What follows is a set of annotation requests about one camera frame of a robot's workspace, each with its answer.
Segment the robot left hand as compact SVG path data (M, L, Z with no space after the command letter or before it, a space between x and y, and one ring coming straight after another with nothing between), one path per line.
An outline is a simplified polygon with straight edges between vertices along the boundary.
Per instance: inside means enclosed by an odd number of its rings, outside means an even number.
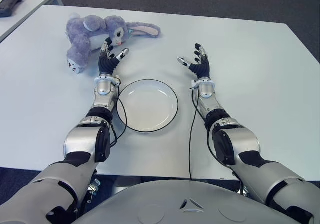
M115 55L112 54L113 49L112 40L108 37L102 44L99 53L98 68L100 75L106 74L112 76L121 60L130 52L129 48L125 48L119 54Z

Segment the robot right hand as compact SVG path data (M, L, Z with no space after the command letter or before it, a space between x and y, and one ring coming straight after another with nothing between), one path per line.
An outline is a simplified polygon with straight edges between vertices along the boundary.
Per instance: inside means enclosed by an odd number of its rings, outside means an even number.
M194 59L196 63L192 63L185 58L179 57L178 62L187 67L198 79L210 78L210 62L204 47L198 43L195 44Z

